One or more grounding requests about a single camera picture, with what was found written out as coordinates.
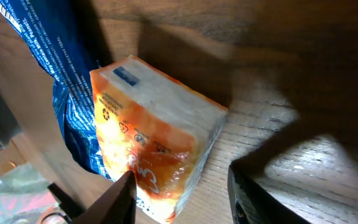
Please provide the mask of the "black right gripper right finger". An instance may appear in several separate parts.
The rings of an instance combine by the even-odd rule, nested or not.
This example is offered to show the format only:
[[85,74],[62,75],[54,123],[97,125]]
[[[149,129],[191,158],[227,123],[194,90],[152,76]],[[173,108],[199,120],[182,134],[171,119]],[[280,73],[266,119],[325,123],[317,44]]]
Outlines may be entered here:
[[227,191],[234,224],[310,224],[272,197],[233,163],[228,169]]

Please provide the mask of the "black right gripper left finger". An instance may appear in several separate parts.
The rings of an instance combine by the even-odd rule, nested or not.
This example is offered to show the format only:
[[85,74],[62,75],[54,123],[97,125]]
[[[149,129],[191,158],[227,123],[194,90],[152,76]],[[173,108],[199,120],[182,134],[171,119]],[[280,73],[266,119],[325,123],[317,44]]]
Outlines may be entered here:
[[129,170],[72,224],[134,224],[136,193],[135,174]]

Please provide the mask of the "blue snack wrapper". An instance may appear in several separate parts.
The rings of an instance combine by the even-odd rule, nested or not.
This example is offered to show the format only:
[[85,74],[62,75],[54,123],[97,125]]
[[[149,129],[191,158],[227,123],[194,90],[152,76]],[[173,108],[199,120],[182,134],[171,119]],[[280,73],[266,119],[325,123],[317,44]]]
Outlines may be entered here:
[[0,14],[53,78],[53,110],[74,161],[108,178],[96,137],[90,71],[112,58],[103,50],[91,1],[0,0]]

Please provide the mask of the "orange tissue pack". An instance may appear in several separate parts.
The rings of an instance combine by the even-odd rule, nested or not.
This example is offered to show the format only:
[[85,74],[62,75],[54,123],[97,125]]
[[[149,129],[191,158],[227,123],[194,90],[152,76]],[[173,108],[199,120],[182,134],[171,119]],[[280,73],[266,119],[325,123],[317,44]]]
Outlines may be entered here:
[[94,123],[112,180],[131,170],[137,206],[159,223],[183,210],[227,108],[135,55],[90,72]]

